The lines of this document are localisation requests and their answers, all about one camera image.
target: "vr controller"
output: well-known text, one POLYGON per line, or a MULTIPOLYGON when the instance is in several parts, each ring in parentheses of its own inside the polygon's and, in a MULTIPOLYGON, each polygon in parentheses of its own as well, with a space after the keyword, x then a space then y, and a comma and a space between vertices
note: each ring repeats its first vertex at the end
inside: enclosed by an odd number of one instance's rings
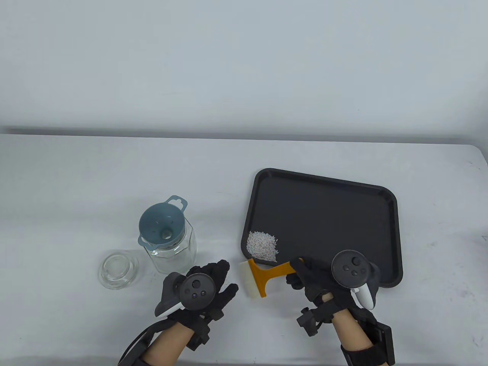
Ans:
POLYGON ((348 249, 336 254, 331 271, 336 282, 350 288, 363 308, 374 309, 380 286, 380 269, 377 265, 360 252, 348 249))
POLYGON ((212 302, 216 294, 213 279, 204 273, 194 273, 188 277, 172 272, 163 280, 161 301, 154 310, 158 318, 180 309, 200 310, 212 302))

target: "black glove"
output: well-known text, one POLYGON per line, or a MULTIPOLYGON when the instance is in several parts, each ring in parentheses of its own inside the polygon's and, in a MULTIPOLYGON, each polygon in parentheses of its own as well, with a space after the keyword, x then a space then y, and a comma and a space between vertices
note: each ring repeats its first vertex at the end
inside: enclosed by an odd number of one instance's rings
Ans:
POLYGON ((330 265, 308 257, 295 258, 290 265, 296 273, 286 276, 286 283, 295 290, 305 288, 305 295, 316 306, 323 304, 322 295, 332 293, 332 301, 340 308, 358 308, 351 290, 339 285, 332 277, 330 265))
POLYGON ((210 305, 206 308, 193 311, 188 309, 177 310, 168 315, 168 319, 175 320, 185 327, 193 329, 195 332, 198 332, 198 327, 201 326, 202 319, 204 319, 206 323, 209 323, 211 320, 219 320, 224 315, 222 309, 234 298, 234 296, 236 296, 236 292, 239 289, 236 284, 230 284, 224 291, 219 293, 229 268, 229 262, 225 260, 221 260, 218 263, 209 263, 203 267, 196 265, 191 268, 186 274, 187 276, 194 273, 204 273, 209 275, 215 283, 217 293, 210 305))

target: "small glass dish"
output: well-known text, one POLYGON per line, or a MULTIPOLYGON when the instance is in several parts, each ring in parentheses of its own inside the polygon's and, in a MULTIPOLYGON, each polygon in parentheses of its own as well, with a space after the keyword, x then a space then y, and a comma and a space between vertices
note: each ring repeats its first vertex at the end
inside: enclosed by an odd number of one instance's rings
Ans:
POLYGON ((98 280, 103 287, 118 290, 134 281, 139 271, 139 260, 126 250, 116 250, 105 258, 98 269, 98 280))

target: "white backdrop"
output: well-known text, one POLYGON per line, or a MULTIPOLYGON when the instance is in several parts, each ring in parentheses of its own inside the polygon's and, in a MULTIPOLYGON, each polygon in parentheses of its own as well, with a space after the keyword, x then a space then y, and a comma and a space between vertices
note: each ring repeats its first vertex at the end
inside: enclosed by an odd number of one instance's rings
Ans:
POLYGON ((480 145, 487 13, 484 0, 5 0, 0 126, 480 145))

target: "rice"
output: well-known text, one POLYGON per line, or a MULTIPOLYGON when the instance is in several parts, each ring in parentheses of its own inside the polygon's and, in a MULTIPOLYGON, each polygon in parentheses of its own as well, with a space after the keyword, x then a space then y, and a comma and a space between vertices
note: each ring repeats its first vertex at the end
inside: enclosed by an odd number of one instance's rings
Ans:
POLYGON ((247 237, 246 249, 256 259, 276 262, 276 238, 261 231, 252 231, 247 237))

